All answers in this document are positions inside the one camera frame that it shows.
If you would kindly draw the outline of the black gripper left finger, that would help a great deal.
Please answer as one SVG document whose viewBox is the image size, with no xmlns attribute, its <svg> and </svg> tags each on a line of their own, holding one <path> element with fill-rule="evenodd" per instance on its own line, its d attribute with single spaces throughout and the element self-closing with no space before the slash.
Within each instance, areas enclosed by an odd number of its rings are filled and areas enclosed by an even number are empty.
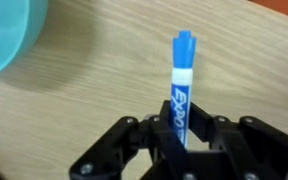
<svg viewBox="0 0 288 180">
<path fill-rule="evenodd" d="M 140 150 L 152 165 L 140 180 L 183 180 L 189 172 L 187 150 L 170 128 L 170 102 L 158 115 L 139 121 L 121 117 L 69 168 L 70 180 L 122 180 L 122 172 Z"/>
</svg>

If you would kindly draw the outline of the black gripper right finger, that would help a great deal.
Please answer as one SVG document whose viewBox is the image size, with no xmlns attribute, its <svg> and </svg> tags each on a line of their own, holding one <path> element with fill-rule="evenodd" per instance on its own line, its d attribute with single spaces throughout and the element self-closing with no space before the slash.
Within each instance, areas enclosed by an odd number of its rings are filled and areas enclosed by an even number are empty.
<svg viewBox="0 0 288 180">
<path fill-rule="evenodd" d="M 254 116 L 232 122 L 191 104 L 189 129 L 227 158 L 235 180 L 288 180 L 288 134 Z"/>
</svg>

